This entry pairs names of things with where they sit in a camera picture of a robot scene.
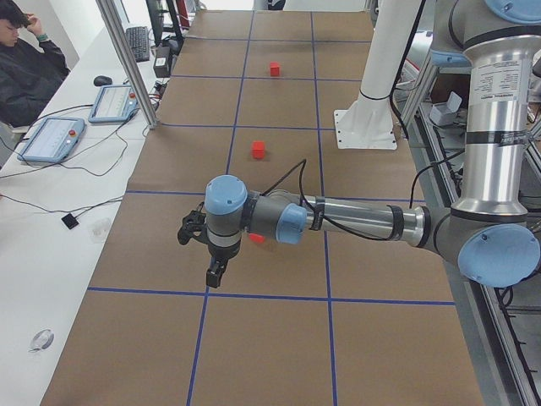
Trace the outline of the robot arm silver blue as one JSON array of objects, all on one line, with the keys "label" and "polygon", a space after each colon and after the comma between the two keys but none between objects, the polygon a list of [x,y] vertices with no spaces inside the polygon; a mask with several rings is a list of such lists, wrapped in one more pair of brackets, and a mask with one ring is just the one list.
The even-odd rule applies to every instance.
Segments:
[{"label": "robot arm silver blue", "polygon": [[277,186],[253,192],[239,178],[221,175],[206,186],[197,233],[211,256],[206,284],[220,285],[242,233],[296,244],[307,230],[401,240],[492,288],[530,276],[540,262],[540,244],[518,197],[523,152],[532,139],[528,90],[539,48],[537,1],[438,1],[434,61],[455,59],[471,69],[459,199],[444,209],[403,209],[291,194]]}]

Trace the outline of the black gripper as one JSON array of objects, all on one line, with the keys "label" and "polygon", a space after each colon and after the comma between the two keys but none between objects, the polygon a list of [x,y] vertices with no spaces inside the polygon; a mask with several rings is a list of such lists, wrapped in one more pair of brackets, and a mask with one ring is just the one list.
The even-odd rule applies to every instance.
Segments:
[{"label": "black gripper", "polygon": [[207,287],[219,288],[221,286],[221,279],[224,274],[224,264],[222,262],[234,258],[239,253],[240,246],[240,242],[227,247],[218,246],[213,243],[208,244],[208,250],[213,263],[206,271],[205,283]]}]

